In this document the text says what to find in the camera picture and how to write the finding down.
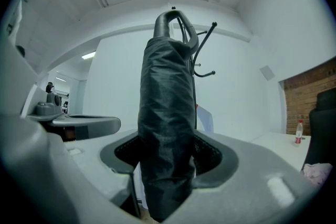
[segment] table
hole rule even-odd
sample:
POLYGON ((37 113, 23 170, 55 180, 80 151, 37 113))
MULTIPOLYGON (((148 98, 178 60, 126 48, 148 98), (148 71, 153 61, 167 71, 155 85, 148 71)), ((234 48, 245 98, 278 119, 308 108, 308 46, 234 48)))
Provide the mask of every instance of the table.
POLYGON ((250 142, 268 148, 300 171, 305 162, 310 143, 310 136, 304 135, 303 138, 298 147, 294 145, 295 135, 272 132, 266 133, 250 142))

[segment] water bottle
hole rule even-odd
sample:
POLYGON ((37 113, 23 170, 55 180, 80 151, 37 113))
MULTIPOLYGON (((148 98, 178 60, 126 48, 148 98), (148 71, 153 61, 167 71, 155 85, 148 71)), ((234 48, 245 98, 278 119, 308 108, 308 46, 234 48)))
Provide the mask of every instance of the water bottle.
POLYGON ((299 120, 298 127, 296 128, 295 145, 301 144, 302 134, 303 134, 303 124, 302 120, 299 120))

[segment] brick wall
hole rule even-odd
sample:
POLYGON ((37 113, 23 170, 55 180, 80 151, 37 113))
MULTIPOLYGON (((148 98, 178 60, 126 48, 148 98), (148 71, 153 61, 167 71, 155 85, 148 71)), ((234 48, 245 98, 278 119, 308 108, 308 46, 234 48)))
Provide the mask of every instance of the brick wall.
POLYGON ((316 107, 317 94, 336 87, 336 58, 284 81, 288 134, 295 134, 303 120, 303 135, 310 135, 309 112, 316 107))

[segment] white table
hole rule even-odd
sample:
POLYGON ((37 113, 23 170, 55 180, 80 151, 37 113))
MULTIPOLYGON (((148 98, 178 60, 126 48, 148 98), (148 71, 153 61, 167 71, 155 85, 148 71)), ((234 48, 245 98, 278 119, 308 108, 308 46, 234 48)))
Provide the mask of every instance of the white table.
POLYGON ((268 148, 300 171, 310 143, 310 136, 304 135, 303 138, 301 144, 295 147, 295 135, 269 132, 252 140, 251 143, 268 148))

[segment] ceiling light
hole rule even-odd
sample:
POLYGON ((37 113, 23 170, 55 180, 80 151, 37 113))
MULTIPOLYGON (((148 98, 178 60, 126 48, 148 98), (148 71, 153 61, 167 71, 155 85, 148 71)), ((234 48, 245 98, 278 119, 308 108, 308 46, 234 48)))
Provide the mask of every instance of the ceiling light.
POLYGON ((95 56, 96 52, 92 52, 90 54, 86 54, 86 55, 83 55, 82 58, 85 60, 85 59, 89 59, 89 58, 92 58, 93 56, 95 56))
POLYGON ((59 80, 61 80, 61 81, 66 81, 66 80, 64 80, 64 79, 60 79, 60 78, 57 78, 57 77, 56 77, 56 79, 59 79, 59 80))

